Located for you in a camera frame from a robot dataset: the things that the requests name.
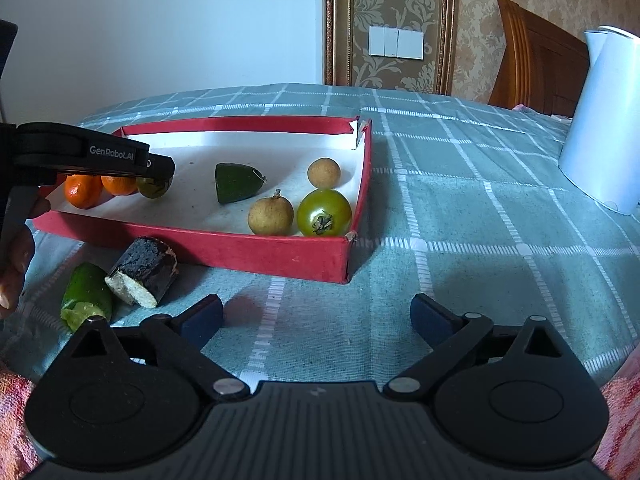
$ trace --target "green cucumber half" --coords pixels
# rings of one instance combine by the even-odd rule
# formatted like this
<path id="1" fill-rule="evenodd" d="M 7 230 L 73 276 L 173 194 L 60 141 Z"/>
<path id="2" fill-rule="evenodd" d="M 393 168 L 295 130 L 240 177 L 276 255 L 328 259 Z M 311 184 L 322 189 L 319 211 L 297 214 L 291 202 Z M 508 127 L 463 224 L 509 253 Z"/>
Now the green cucumber half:
<path id="1" fill-rule="evenodd" d="M 104 270 L 89 262 L 74 269 L 60 309 L 60 319 L 71 332 L 78 330 L 90 316 L 102 316 L 107 321 L 111 320 L 113 295 L 104 283 L 106 275 Z"/>

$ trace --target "red box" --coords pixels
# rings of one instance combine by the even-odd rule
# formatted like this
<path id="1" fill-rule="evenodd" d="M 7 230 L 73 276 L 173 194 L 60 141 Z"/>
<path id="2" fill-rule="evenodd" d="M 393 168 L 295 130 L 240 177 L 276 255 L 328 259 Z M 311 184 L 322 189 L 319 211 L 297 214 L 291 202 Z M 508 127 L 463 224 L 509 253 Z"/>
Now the red box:
<path id="1" fill-rule="evenodd" d="M 153 236 L 174 248 L 180 262 L 321 282 L 350 280 L 348 259 L 369 187 L 370 121 L 358 125 L 358 118 L 236 116 L 136 124 L 113 135 L 136 136 L 151 152 L 174 158 L 176 172 L 167 194 L 148 200 L 103 191 L 96 207 L 79 210 L 66 202 L 63 186 L 58 186 L 49 194 L 51 211 L 34 220 L 37 229 L 117 249 L 136 237 Z M 306 168 L 322 156 L 334 158 L 342 168 L 337 189 L 351 203 L 349 234 L 250 234 L 246 214 L 251 204 L 277 187 L 297 209 L 314 189 Z M 268 181 L 255 198 L 220 206 L 214 184 L 218 162 L 249 164 Z"/>

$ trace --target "white switch panel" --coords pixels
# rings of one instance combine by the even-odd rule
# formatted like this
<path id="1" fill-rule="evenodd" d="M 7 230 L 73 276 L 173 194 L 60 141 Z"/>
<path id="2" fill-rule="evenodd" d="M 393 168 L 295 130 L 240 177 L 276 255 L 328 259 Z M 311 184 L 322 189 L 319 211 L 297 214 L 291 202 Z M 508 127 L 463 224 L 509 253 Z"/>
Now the white switch panel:
<path id="1" fill-rule="evenodd" d="M 398 30 L 396 57 L 424 59 L 424 34 L 416 30 Z"/>
<path id="2" fill-rule="evenodd" d="M 396 57 L 398 54 L 398 29 L 385 27 L 385 56 Z"/>
<path id="3" fill-rule="evenodd" d="M 369 55 L 385 55 L 385 27 L 369 27 Z"/>

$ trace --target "gold floral pattern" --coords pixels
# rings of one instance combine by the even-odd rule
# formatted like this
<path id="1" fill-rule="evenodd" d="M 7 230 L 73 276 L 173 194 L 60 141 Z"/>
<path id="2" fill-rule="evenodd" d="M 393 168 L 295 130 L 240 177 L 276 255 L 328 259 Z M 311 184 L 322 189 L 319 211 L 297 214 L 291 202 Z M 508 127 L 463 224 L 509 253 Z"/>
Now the gold floral pattern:
<path id="1" fill-rule="evenodd" d="M 513 1 L 582 40 L 584 30 L 599 25 L 613 25 L 640 34 L 640 0 Z M 504 47 L 497 0 L 459 0 L 452 94 L 487 102 Z"/>
<path id="2" fill-rule="evenodd" d="M 353 85 L 432 92 L 439 21 L 436 0 L 354 0 Z M 370 56 L 371 25 L 423 32 L 424 60 Z"/>

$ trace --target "plaid tablecloth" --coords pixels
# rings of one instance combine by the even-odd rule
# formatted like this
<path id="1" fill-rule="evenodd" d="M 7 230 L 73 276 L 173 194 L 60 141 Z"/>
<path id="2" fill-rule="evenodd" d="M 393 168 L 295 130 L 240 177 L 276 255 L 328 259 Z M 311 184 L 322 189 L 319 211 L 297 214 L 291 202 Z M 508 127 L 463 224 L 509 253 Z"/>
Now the plaid tablecloth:
<path id="1" fill-rule="evenodd" d="M 179 92 L 119 104 L 81 126 L 175 118 L 300 114 L 371 118 L 372 178 L 348 285 L 209 269 L 181 276 L 155 312 L 178 314 L 209 293 L 225 327 L 204 348 L 251 384 L 382 384 L 430 349 L 410 326 L 417 292 L 499 324 L 552 320 L 599 382 L 638 340 L 640 221 L 604 209 L 558 170 L 567 126 L 551 118 L 437 95 L 274 85 Z M 0 359 L 37 380 L 68 333 L 58 319 L 71 270 L 110 267 L 118 252 L 35 233 L 36 257 Z M 152 314 L 120 308 L 116 326 Z"/>

